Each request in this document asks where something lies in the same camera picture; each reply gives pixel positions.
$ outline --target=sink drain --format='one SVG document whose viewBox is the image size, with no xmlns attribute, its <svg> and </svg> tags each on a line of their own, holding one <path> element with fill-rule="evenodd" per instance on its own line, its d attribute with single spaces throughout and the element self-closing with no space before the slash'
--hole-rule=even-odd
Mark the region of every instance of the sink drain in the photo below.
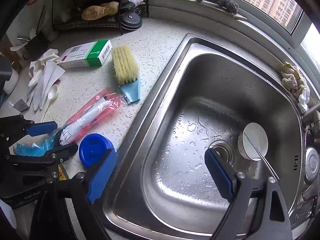
<svg viewBox="0 0 320 240">
<path fill-rule="evenodd" d="M 209 148 L 213 148 L 219 154 L 222 160 L 229 163 L 231 166 L 235 160 L 235 153 L 233 152 L 232 146 L 226 141 L 215 141 Z"/>
</svg>

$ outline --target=sink basin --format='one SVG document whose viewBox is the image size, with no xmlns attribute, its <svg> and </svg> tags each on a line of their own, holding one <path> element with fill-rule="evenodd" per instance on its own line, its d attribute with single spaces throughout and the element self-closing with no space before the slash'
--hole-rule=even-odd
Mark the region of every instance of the sink basin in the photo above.
<svg viewBox="0 0 320 240">
<path fill-rule="evenodd" d="M 266 131 L 266 158 L 281 179 L 289 215 L 297 208 L 305 145 L 294 99 L 276 73 L 233 46 L 192 34 L 180 44 L 118 151 L 103 200 L 94 206 L 106 227 L 131 238 L 208 239 L 229 203 L 204 164 L 206 149 L 214 147 L 251 178 L 270 176 L 261 161 L 244 159 L 237 148 L 249 122 Z M 249 202 L 239 239 L 255 203 Z"/>
</svg>

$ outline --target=blue plastic container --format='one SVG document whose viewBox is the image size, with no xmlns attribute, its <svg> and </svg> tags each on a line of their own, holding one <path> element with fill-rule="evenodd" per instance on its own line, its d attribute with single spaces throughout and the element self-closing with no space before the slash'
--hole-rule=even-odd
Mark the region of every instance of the blue plastic container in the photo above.
<svg viewBox="0 0 320 240">
<path fill-rule="evenodd" d="M 107 138 L 98 133 L 89 134 L 80 143 L 80 160 L 85 168 L 89 168 L 93 163 L 98 162 L 108 149 L 115 150 Z"/>
</svg>

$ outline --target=wire rack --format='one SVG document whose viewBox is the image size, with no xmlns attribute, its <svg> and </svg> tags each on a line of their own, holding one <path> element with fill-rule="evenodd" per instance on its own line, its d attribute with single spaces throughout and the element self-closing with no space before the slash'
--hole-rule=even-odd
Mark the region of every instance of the wire rack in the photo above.
<svg viewBox="0 0 320 240">
<path fill-rule="evenodd" d="M 94 21 L 86 21 L 81 18 L 81 12 L 77 11 L 76 8 L 73 9 L 72 19 L 68 22 L 55 22 L 54 20 L 54 3 L 56 0 L 52 0 L 52 27 L 58 31 L 66 31 L 71 29 L 85 29 L 85 28 L 118 28 L 122 34 L 122 28 L 120 24 L 120 14 L 117 12 L 113 16 L 105 16 Z M 143 15 L 149 16 L 148 13 L 148 0 L 144 1 L 144 4 L 139 5 L 141 8 L 141 13 Z"/>
</svg>

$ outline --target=white bowl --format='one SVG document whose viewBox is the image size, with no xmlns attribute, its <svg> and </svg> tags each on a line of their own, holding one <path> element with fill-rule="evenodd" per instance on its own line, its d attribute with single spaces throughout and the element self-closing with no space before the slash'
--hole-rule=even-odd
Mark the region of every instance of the white bowl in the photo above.
<svg viewBox="0 0 320 240">
<path fill-rule="evenodd" d="M 263 156 L 265 156 L 268 151 L 268 137 L 265 130 L 261 125 L 251 122 L 244 128 L 238 137 L 238 149 L 242 157 L 248 160 L 260 161 L 261 158 L 259 157 L 259 154 L 243 134 L 244 132 L 260 150 Z"/>
</svg>

